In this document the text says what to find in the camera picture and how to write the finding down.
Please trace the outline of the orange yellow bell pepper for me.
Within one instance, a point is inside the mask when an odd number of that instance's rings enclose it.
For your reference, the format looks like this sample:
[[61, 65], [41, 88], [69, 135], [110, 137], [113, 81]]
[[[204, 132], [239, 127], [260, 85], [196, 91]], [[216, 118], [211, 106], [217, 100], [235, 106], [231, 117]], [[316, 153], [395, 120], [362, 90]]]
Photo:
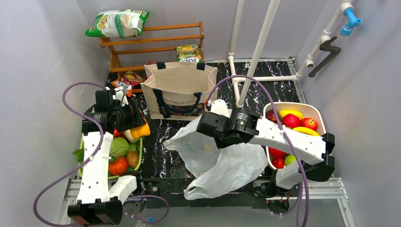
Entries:
[[138, 127], [135, 127], [133, 129], [131, 129], [130, 133], [131, 133], [131, 137], [134, 140], [138, 140], [138, 139], [140, 139], [142, 137], [149, 136], [150, 135], [150, 127], [148, 125], [148, 122], [145, 121], [144, 125], [138, 126]]

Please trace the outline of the white plastic grocery bag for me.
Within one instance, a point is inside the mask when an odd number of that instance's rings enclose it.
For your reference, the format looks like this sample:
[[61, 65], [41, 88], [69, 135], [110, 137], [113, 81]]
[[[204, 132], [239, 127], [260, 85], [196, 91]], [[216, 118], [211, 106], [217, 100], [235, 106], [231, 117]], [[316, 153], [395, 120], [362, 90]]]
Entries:
[[195, 118], [163, 143], [178, 152], [185, 168], [196, 177], [184, 190], [186, 200], [220, 197], [264, 171], [268, 161], [262, 146], [241, 143], [219, 149], [212, 137], [196, 131], [200, 121], [201, 117]]

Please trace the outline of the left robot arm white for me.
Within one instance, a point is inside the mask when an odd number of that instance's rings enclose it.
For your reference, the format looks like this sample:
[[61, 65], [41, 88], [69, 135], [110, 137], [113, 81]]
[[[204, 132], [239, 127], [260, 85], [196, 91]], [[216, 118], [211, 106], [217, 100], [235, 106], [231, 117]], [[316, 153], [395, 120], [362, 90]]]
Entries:
[[123, 204], [137, 188], [135, 176], [119, 174], [108, 184], [108, 165], [113, 131], [126, 131], [144, 124], [134, 101], [123, 88], [96, 91], [93, 109], [82, 114], [84, 161], [76, 204], [68, 206], [68, 217], [85, 227], [118, 225]]

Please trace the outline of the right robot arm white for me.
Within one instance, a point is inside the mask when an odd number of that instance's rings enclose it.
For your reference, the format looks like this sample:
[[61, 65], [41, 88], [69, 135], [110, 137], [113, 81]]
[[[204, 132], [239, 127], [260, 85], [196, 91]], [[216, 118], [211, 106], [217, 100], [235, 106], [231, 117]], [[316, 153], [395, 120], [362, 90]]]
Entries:
[[292, 129], [280, 129], [277, 124], [243, 108], [233, 110], [229, 117], [206, 112], [202, 114], [196, 131], [214, 138], [217, 148], [250, 143], [297, 156], [302, 162], [300, 165], [294, 162], [274, 171], [270, 183], [272, 188], [289, 190], [304, 179], [326, 182], [335, 170], [335, 158], [331, 155], [335, 146], [333, 134], [311, 136]]

